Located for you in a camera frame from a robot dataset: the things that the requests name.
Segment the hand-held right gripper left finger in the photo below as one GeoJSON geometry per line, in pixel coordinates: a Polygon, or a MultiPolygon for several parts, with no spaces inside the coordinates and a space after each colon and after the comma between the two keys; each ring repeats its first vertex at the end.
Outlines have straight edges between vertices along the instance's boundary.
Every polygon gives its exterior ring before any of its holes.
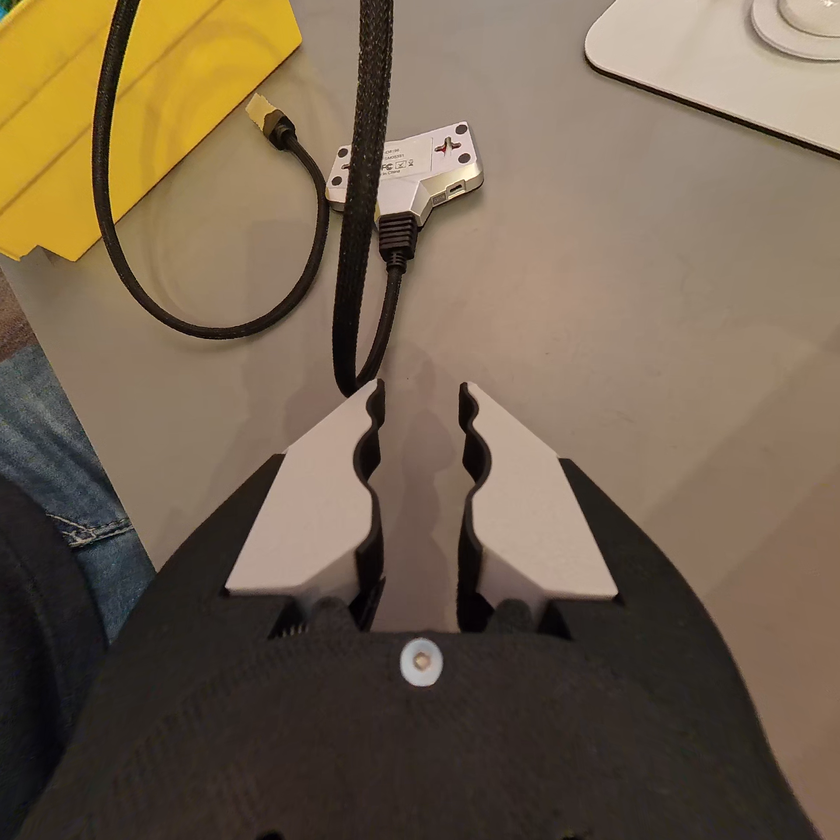
{"type": "Polygon", "coordinates": [[[371,628],[384,588],[380,503],[370,477],[381,462],[385,384],[348,397],[281,455],[226,581],[233,596],[290,597],[308,616],[322,599],[371,628]]]}

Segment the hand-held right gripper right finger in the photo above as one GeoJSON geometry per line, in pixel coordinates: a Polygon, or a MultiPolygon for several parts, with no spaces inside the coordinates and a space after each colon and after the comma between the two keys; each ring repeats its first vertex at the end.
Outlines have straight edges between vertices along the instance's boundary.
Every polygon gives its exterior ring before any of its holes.
{"type": "Polygon", "coordinates": [[[560,457],[474,382],[458,392],[467,493],[456,617],[482,632],[505,601],[537,623],[553,602],[611,602],[618,588],[560,457]]]}

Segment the yellow plastic bin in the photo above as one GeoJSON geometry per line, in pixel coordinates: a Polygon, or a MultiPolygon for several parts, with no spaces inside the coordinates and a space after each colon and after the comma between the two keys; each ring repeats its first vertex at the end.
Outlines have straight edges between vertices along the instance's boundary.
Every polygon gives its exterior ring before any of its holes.
{"type": "MultiPolygon", "coordinates": [[[[91,123],[115,2],[20,2],[1,24],[1,252],[75,261],[99,238],[91,123]]],[[[301,44],[289,2],[141,2],[110,194],[125,215],[301,44]]]]}

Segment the person's legs blue jeans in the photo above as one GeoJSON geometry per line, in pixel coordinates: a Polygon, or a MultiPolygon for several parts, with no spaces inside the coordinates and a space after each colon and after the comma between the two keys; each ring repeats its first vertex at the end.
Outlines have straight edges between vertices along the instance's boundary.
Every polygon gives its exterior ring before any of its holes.
{"type": "Polygon", "coordinates": [[[56,526],[85,575],[113,644],[155,570],[37,344],[1,363],[1,471],[56,526]]]}

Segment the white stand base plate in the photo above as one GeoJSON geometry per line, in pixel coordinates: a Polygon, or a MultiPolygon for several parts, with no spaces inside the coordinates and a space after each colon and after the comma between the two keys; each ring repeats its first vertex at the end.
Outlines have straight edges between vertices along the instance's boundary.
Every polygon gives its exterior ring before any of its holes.
{"type": "Polygon", "coordinates": [[[605,76],[838,158],[838,1],[616,1],[584,56],[605,76]]]}

